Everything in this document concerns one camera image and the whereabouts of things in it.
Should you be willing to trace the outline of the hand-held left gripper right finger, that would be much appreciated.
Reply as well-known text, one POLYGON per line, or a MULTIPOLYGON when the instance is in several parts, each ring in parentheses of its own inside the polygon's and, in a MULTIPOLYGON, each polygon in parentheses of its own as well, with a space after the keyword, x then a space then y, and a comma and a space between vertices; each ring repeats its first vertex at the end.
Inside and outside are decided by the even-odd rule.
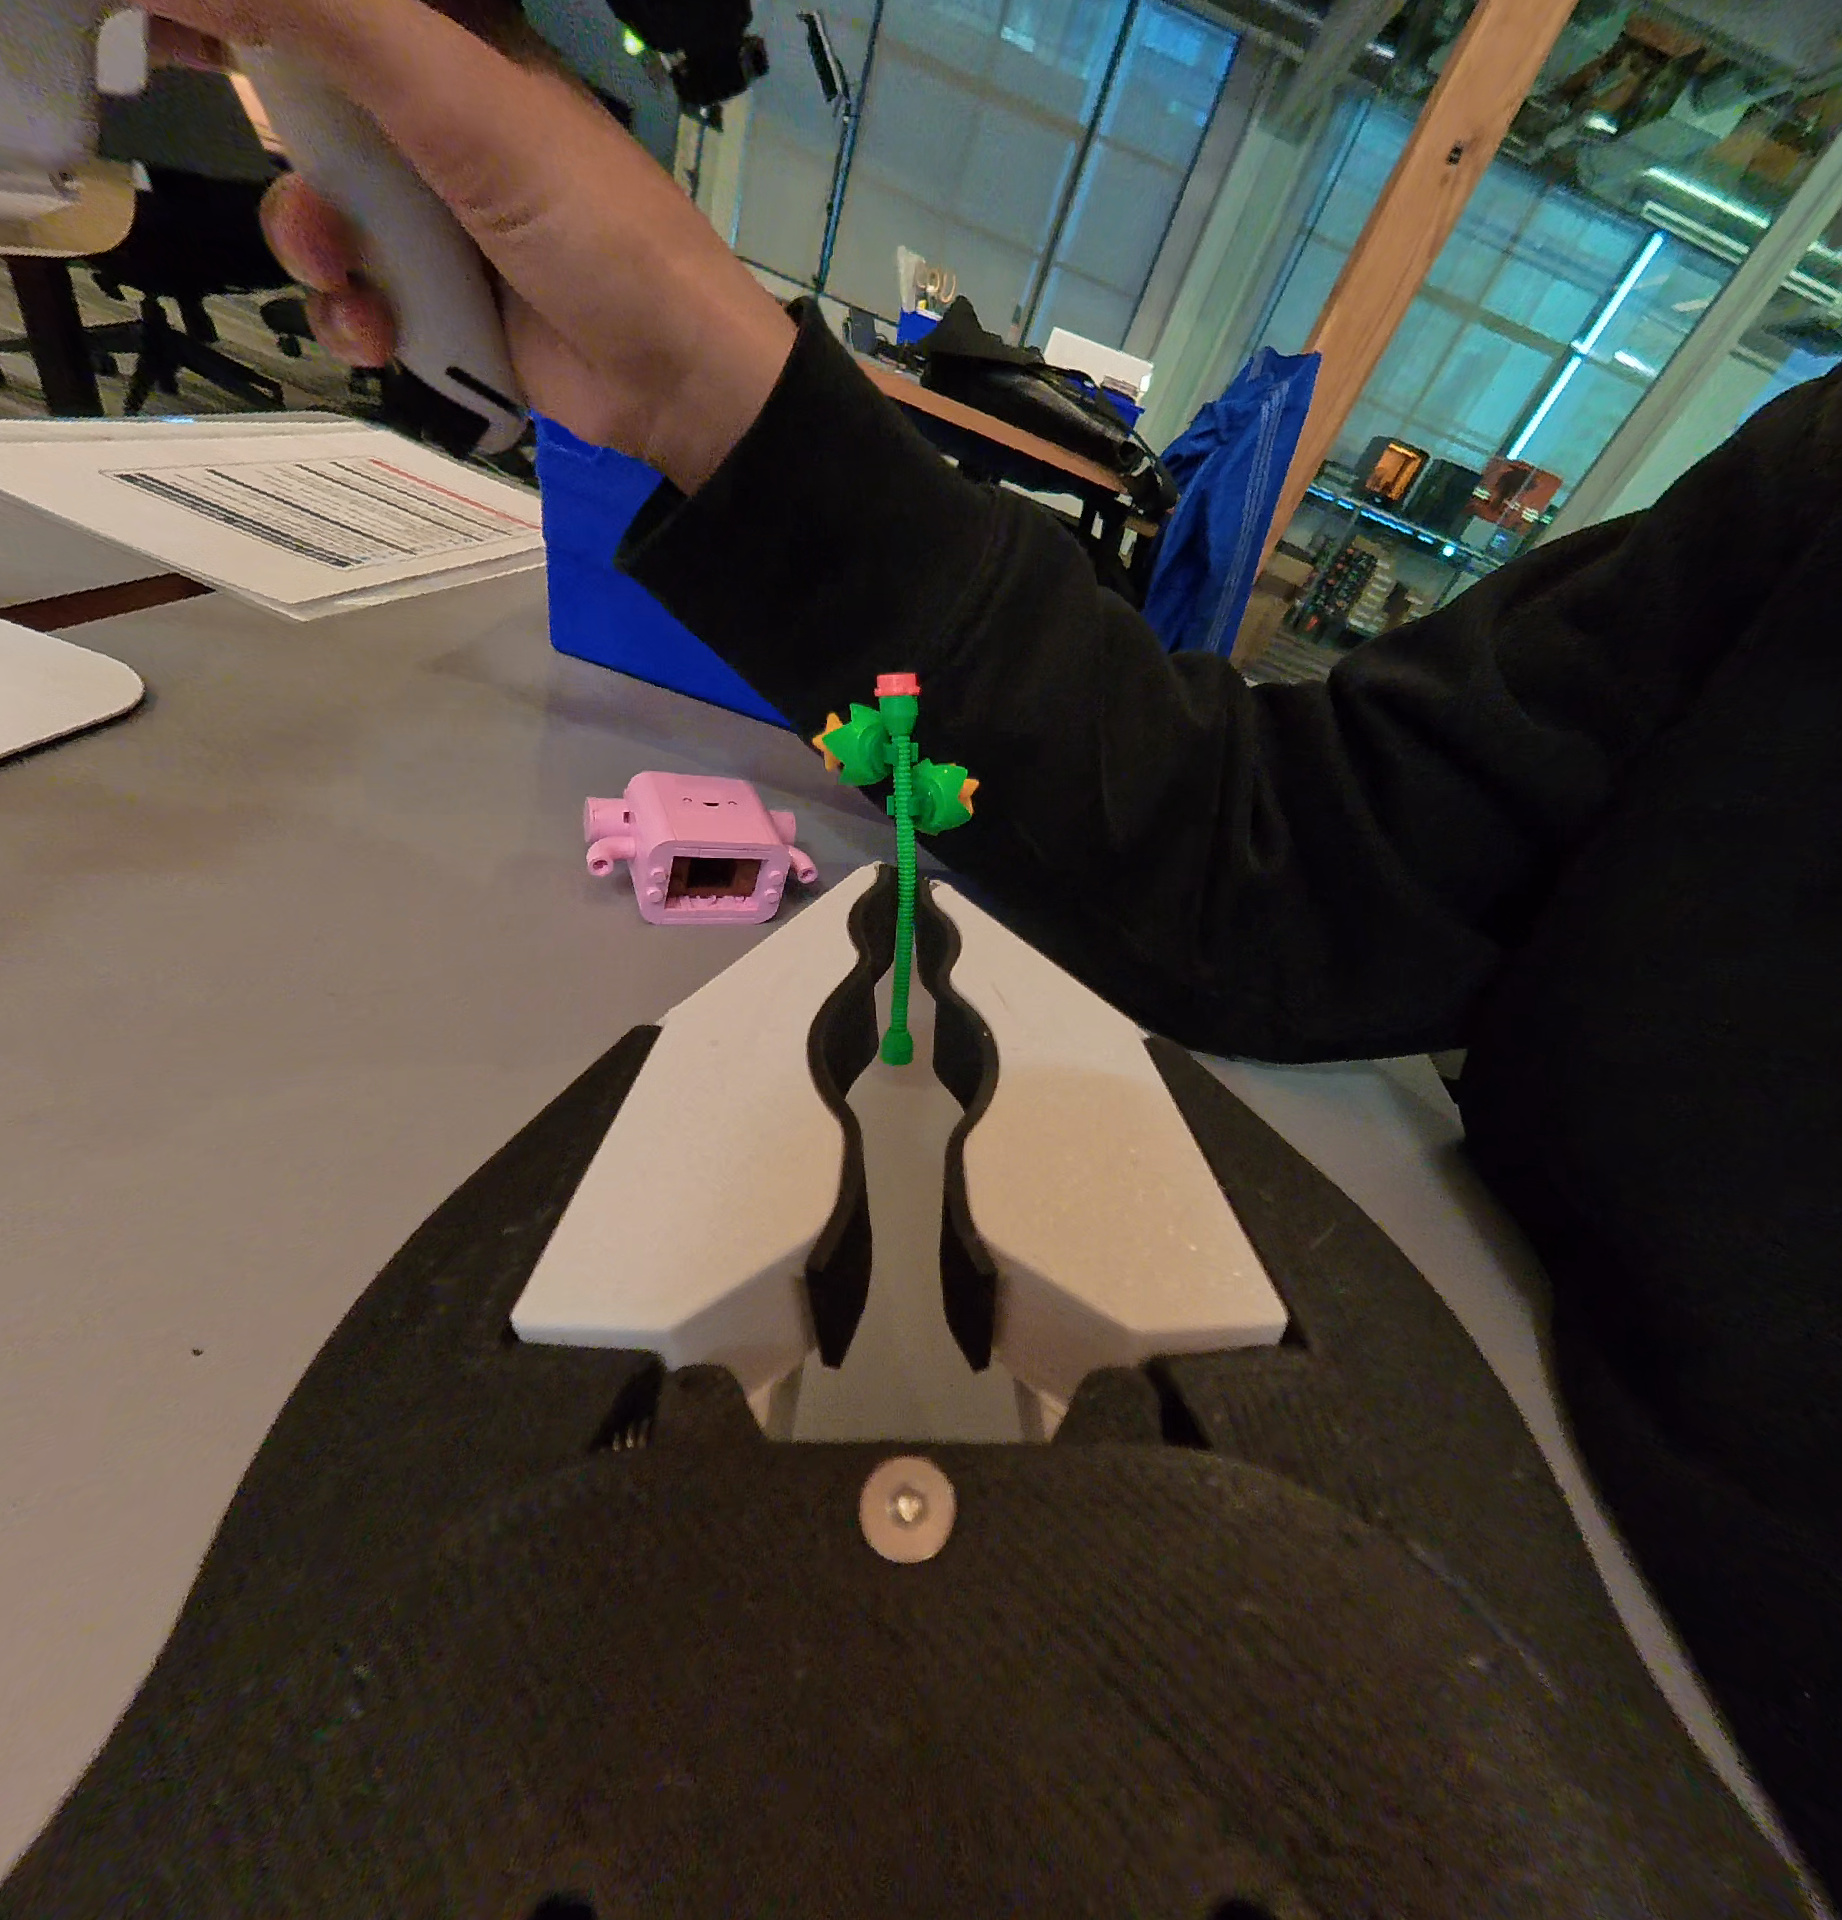
POLYGON ((1058 1426, 1098 1370, 1267 1348, 1289 1313, 1148 1035, 993 914, 929 883, 916 959, 944 1159, 942 1305, 970 1370, 1058 1426))

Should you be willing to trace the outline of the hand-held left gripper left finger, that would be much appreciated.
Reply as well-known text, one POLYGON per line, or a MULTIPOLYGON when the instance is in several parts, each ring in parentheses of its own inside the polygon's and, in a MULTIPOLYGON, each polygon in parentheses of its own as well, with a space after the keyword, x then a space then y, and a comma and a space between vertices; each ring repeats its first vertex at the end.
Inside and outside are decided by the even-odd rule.
POLYGON ((872 1224, 849 1093, 879 1057, 893 874, 856 874, 660 1022, 513 1310, 535 1343, 728 1370, 789 1438, 862 1326, 872 1224))

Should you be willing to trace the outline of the green flower stem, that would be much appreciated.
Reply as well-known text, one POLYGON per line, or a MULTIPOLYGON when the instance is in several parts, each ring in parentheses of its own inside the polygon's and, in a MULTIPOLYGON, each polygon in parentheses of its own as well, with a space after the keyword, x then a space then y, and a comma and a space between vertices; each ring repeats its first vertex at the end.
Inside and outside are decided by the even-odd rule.
POLYGON ((892 1006, 879 1045, 879 1057, 887 1064, 911 1064, 912 1060, 908 997, 916 911, 916 840, 968 824, 980 790, 980 780, 966 766, 935 762, 920 755, 915 729, 921 690, 915 673, 879 674, 876 699, 866 704, 882 712, 893 746, 892 780, 885 780, 889 787, 885 808, 893 824, 896 852, 892 1006))

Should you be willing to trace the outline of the pink brick figure pot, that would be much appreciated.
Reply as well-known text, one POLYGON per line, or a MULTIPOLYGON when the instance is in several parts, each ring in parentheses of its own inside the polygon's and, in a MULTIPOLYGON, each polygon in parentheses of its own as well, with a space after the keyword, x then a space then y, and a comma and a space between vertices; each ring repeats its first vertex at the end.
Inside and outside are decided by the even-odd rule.
POLYGON ((641 771, 623 795, 585 800, 581 836, 589 872, 621 870, 651 925, 761 925, 789 885, 817 885, 794 814, 745 780, 641 771))

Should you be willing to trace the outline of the person's right forearm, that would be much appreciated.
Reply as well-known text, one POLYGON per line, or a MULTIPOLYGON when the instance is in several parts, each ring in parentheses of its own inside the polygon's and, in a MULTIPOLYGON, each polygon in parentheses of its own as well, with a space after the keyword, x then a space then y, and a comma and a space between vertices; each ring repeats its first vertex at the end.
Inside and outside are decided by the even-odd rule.
POLYGON ((916 673, 981 781, 942 859, 1191 1045, 1483 1049, 1521 997, 1842 1060, 1842 365, 1321 682, 1167 654, 817 323, 619 563, 802 729, 916 673))

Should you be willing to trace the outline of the person's right hand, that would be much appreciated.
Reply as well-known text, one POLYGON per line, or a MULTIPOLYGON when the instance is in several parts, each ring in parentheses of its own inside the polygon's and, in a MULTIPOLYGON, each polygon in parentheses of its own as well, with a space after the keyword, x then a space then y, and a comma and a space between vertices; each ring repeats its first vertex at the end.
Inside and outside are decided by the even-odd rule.
POLYGON ((698 493, 797 323, 515 4, 149 2, 158 60, 268 44, 384 130, 485 255, 525 401, 698 493))

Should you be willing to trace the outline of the black office chair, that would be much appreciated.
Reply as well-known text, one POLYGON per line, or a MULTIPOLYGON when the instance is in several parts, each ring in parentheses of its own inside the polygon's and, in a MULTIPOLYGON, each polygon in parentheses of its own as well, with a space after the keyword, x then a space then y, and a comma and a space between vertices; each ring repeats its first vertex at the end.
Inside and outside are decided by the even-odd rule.
POLYGON ((86 331, 92 366, 129 352, 123 403, 137 416, 152 392, 180 394, 180 373, 257 412, 283 412, 285 388, 218 349, 208 300, 277 293, 287 272, 271 252, 262 202, 279 177, 232 80, 187 62, 158 64, 132 96, 104 96, 98 157, 137 169, 136 218, 119 247, 83 255, 114 300, 137 295, 137 316, 86 331))

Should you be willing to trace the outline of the laminated instruction sheet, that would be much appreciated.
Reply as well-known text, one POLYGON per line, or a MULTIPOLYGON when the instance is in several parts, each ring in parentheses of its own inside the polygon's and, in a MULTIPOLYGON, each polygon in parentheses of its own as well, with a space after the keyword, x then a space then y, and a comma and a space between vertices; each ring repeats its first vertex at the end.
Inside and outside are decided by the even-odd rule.
POLYGON ((546 560, 537 493, 321 414, 0 420, 0 497, 292 620, 546 560))

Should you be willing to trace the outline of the blue storage bin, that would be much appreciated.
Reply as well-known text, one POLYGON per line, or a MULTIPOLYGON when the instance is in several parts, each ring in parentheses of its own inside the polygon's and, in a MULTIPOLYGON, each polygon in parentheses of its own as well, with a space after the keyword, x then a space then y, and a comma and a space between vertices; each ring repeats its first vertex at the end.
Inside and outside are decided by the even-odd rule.
POLYGON ((546 416, 533 426, 555 652, 786 731, 776 706, 619 567, 629 522, 660 488, 656 469, 546 416))

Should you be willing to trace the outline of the white book stand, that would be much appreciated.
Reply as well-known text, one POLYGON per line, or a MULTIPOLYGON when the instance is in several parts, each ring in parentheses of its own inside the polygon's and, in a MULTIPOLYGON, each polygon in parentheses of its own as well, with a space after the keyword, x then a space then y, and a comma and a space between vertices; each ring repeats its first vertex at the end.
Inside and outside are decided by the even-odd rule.
MULTIPOLYGON (((115 2, 0 2, 0 255, 64 266, 136 218, 130 166, 97 157, 98 42, 123 15, 124 92, 145 83, 145 25, 115 2)), ((139 674, 0 616, 0 760, 130 713, 139 674)))

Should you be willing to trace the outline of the black jacket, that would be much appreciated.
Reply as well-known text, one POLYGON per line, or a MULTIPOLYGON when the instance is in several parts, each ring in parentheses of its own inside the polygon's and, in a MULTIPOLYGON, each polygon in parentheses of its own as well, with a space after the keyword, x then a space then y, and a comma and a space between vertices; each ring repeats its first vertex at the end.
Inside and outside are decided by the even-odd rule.
POLYGON ((1842 1909, 1842 366, 1510 585, 1467 1145, 1582 1452, 1842 1909))

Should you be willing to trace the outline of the black bag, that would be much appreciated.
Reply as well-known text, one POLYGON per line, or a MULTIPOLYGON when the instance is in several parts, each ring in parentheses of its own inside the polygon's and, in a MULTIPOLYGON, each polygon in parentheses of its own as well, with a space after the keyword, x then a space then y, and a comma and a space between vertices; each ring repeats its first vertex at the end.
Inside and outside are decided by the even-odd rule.
POLYGON ((1142 439, 1125 397, 1040 349, 1006 342, 966 298, 939 319, 904 314, 896 329, 892 352, 925 390, 1107 467, 1143 516, 1174 509, 1174 475, 1142 439))

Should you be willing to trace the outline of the wooden table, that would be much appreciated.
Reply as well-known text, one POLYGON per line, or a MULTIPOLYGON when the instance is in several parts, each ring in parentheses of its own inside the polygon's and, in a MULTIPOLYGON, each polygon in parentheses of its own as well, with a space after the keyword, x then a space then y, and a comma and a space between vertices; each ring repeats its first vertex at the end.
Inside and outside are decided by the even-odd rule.
POLYGON ((1116 524, 1120 537, 1158 537, 1164 522, 1134 501, 1125 478, 1111 467, 960 399, 939 394, 892 361, 860 353, 852 359, 870 384, 896 403, 908 424, 968 475, 1004 482, 1025 493, 1071 495, 1082 504, 1087 531, 1116 524))

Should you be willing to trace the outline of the blue cloth bag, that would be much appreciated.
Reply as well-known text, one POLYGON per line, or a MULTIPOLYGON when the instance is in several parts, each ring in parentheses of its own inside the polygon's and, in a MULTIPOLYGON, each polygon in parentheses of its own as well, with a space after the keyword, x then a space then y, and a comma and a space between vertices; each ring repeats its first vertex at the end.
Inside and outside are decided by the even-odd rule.
POLYGON ((1232 656, 1320 366, 1320 353, 1261 346, 1165 448, 1179 500, 1143 616, 1167 654, 1232 656))

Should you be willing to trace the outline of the wooden ceiling beam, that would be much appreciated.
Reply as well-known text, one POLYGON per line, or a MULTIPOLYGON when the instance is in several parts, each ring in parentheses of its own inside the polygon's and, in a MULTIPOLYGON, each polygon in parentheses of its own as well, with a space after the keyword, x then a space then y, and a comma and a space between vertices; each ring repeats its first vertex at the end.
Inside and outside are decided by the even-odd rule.
POLYGON ((1572 12, 1570 2, 1478 2, 1467 15, 1309 334, 1307 352, 1320 355, 1315 394, 1268 522, 1267 557, 1285 536, 1572 12))

